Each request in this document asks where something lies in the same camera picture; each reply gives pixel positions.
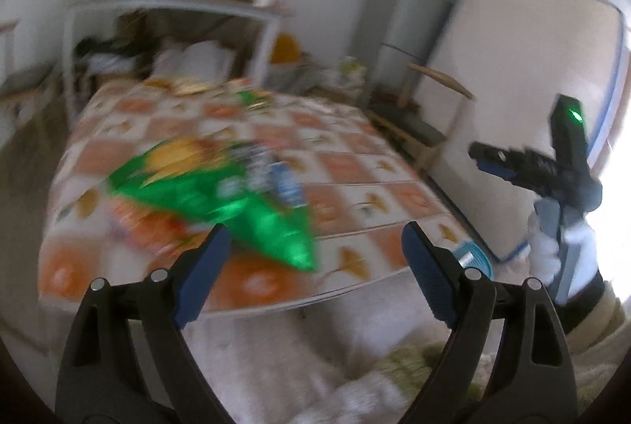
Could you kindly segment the yellow snack wrapper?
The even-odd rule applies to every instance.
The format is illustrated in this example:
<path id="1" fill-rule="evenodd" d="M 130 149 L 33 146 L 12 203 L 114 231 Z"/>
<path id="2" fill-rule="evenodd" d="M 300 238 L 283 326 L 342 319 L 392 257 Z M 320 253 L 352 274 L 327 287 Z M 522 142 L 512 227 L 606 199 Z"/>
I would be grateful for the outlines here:
<path id="1" fill-rule="evenodd" d="M 226 95 L 230 93 L 225 83 L 210 83 L 195 77 L 165 78 L 148 77 L 143 81 L 145 86 L 167 91 L 172 96 Z"/>

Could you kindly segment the small green snack packet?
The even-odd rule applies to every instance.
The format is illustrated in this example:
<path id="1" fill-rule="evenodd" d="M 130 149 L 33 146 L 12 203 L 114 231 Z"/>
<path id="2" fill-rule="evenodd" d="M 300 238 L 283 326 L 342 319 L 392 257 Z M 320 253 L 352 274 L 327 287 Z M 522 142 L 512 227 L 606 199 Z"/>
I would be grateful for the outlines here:
<path id="1" fill-rule="evenodd" d="M 239 102 L 248 109 L 259 109 L 269 107 L 272 100 L 269 92 L 256 89 L 246 89 L 236 93 Z"/>

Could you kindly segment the green chip bag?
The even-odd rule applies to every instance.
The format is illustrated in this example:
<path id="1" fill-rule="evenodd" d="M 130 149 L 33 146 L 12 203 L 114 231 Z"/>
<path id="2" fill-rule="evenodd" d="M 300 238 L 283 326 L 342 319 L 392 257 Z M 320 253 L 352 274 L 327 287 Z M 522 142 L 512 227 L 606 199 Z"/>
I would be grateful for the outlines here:
<path id="1" fill-rule="evenodd" d="M 239 243 L 291 268 L 317 267 L 304 188 L 258 141 L 165 140 L 113 171 L 108 186 L 190 224 L 223 224 Z"/>

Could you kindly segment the yellow plastic bag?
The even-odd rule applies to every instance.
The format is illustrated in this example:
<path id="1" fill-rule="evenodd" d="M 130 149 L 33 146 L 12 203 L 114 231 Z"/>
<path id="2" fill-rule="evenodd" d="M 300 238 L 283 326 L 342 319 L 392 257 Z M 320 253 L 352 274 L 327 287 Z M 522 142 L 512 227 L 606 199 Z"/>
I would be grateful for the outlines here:
<path id="1" fill-rule="evenodd" d="M 290 33 L 279 33 L 272 54 L 269 57 L 269 63 L 274 65 L 291 64 L 299 62 L 301 57 L 302 50 L 295 37 Z"/>

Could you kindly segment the blue plastic trash basket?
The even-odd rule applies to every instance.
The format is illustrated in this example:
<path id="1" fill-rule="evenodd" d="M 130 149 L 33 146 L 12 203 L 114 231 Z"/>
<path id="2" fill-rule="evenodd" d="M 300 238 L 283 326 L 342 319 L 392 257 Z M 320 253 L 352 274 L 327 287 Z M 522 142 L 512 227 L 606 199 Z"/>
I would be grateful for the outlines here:
<path id="1" fill-rule="evenodd" d="M 463 241 L 452 251 L 452 254 L 454 254 L 454 257 L 463 269 L 476 268 L 489 279 L 494 279 L 492 264 L 477 243 Z"/>

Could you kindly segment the grey refrigerator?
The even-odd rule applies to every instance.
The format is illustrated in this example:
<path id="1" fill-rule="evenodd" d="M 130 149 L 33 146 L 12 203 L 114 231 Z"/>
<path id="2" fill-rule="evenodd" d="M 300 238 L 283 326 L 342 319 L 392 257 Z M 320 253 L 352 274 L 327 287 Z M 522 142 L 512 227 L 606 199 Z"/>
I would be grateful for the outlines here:
<path id="1" fill-rule="evenodd" d="M 456 0 L 364 0 L 347 54 L 367 68 L 358 104 L 395 93 L 410 63 L 424 64 Z"/>

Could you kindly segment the wooden chair dark seat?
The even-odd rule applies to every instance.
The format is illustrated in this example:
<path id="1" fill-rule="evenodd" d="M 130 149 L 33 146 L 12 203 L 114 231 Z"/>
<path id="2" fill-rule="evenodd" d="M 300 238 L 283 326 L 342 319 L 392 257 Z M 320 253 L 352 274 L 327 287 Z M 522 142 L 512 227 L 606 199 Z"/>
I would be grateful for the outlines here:
<path id="1" fill-rule="evenodd" d="M 414 100 L 414 93 L 421 79 L 430 79 L 459 97 L 458 106 L 445 131 L 440 131 L 421 117 L 421 105 Z M 465 109 L 477 100 L 451 75 L 434 68 L 415 63 L 407 64 L 401 89 L 397 94 L 372 92 L 364 113 L 374 125 L 383 129 L 394 140 L 395 146 L 404 151 L 405 144 L 412 144 L 412 166 L 415 172 L 428 172 L 437 160 L 450 137 L 459 126 Z"/>

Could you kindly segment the white mattress blue trim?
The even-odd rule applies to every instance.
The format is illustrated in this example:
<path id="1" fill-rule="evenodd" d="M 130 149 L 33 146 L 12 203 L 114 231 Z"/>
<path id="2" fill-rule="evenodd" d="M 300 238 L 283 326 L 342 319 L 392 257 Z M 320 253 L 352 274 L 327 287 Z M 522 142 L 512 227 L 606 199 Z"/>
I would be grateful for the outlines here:
<path id="1" fill-rule="evenodd" d="M 504 260 L 523 246 L 535 195 L 480 172 L 469 146 L 551 154 L 549 115 L 565 94 L 581 101 L 596 162 L 622 98 L 625 16 L 607 0 L 458 0 L 429 64 L 476 98 L 430 175 Z"/>

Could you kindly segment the orange pink snack bag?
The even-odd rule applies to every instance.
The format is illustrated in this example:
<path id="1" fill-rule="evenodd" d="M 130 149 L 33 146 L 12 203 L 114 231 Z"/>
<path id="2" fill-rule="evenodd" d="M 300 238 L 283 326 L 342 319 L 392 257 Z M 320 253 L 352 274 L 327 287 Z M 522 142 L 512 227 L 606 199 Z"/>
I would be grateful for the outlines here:
<path id="1" fill-rule="evenodd" d="M 178 256 L 204 243 L 211 229 L 192 225 L 175 213 L 116 196 L 111 216 L 123 237 L 138 251 L 154 257 Z"/>

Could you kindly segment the white metal desk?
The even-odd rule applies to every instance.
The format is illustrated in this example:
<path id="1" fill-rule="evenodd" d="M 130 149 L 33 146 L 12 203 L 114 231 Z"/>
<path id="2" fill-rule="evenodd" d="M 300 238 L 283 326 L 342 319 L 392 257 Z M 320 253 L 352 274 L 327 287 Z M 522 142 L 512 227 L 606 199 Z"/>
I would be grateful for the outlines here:
<path id="1" fill-rule="evenodd" d="M 75 90 L 76 23 L 82 14 L 99 12 L 121 15 L 147 12 L 153 32 L 159 36 L 172 35 L 182 41 L 208 37 L 210 31 L 207 27 L 210 24 L 217 26 L 221 18 L 255 22 L 258 34 L 252 42 L 246 76 L 258 85 L 265 81 L 269 71 L 269 59 L 281 21 L 289 16 L 288 11 L 278 3 L 257 6 L 234 0 L 90 0 L 70 6 L 64 14 L 62 34 L 63 97 L 70 126 L 75 125 L 80 113 Z"/>

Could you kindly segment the table with patterned tablecloth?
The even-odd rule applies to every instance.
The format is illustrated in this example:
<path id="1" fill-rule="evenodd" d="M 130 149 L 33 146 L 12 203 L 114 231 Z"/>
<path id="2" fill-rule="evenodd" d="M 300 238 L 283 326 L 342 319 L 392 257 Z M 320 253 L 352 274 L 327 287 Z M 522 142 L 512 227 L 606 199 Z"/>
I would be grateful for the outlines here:
<path id="1" fill-rule="evenodd" d="M 171 267 L 221 223 L 233 238 L 206 308 L 315 302 L 403 271 L 415 221 L 463 266 L 488 257 L 359 110 L 256 91 L 100 89 L 50 190 L 39 297 L 72 310 L 89 284 Z"/>

